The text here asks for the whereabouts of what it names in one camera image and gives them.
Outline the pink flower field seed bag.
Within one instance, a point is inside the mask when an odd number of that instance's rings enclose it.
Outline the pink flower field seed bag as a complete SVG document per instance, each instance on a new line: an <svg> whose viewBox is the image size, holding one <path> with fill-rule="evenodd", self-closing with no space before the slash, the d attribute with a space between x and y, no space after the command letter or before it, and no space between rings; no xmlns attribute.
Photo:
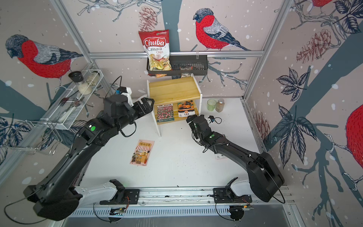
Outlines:
<svg viewBox="0 0 363 227"><path fill-rule="evenodd" d="M157 106L157 123L164 123L174 121L174 108L173 104Z"/></svg>

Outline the orange marigold seed bag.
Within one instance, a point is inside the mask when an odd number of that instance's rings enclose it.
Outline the orange marigold seed bag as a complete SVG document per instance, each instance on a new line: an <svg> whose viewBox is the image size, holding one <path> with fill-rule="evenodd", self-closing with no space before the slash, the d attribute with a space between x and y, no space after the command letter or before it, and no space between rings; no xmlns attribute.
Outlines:
<svg viewBox="0 0 363 227"><path fill-rule="evenodd" d="M193 100L179 102L177 105L178 105L179 117L188 117L190 115L195 115L195 107Z"/></svg>

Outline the purple flower seed bag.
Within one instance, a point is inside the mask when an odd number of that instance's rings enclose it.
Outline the purple flower seed bag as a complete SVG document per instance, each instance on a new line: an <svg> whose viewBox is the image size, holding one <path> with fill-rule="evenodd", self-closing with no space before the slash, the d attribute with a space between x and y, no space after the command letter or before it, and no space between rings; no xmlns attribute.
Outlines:
<svg viewBox="0 0 363 227"><path fill-rule="evenodd" d="M220 159L226 159L227 157L226 157L226 156L224 156L224 155L222 155L222 154L215 154L215 158L216 158L217 160L220 160Z"/></svg>

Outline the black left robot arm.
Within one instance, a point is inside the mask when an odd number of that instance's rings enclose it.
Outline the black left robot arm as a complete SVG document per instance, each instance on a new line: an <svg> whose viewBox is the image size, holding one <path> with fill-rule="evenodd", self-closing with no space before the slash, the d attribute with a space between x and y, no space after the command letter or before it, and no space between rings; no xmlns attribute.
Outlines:
<svg viewBox="0 0 363 227"><path fill-rule="evenodd" d="M34 203L33 210L39 217L60 221L77 208L91 203L106 205L130 204L131 197L125 194L125 187L118 180L81 188L73 186L89 160L122 129L136 123L136 120L151 113L155 101L143 97L130 105L123 94L104 99L104 109L97 118L89 120L76 134L69 152L56 167L37 185L30 185L23 194Z"/></svg>

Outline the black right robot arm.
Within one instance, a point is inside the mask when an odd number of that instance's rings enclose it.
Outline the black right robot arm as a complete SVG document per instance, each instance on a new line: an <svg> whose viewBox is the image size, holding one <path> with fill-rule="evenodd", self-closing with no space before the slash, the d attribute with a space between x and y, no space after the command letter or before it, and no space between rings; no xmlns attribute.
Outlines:
<svg viewBox="0 0 363 227"><path fill-rule="evenodd" d="M229 141L223 134L212 131L204 115L188 116L186 122L198 144L221 154L246 170L252 192L262 201L269 202L285 180L273 158L266 152L249 151Z"/></svg>

